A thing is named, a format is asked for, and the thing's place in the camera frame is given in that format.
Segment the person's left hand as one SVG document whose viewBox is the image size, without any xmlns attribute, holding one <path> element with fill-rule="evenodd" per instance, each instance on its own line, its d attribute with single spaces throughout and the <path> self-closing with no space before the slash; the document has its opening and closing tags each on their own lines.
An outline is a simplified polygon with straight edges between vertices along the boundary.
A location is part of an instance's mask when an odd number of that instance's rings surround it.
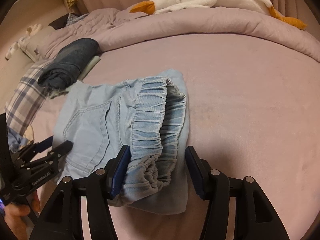
<svg viewBox="0 0 320 240">
<path fill-rule="evenodd" d="M 27 240 L 27 225 L 22 220 L 22 217 L 29 215 L 31 209 L 35 213 L 41 212 L 41 205 L 40 200 L 37 194 L 37 191 L 31 194 L 32 201 L 31 207 L 27 205 L 16 205 L 16 204 L 9 204 L 4 207 L 4 220 L 7 223 L 10 230 L 19 240 Z"/>
</svg>

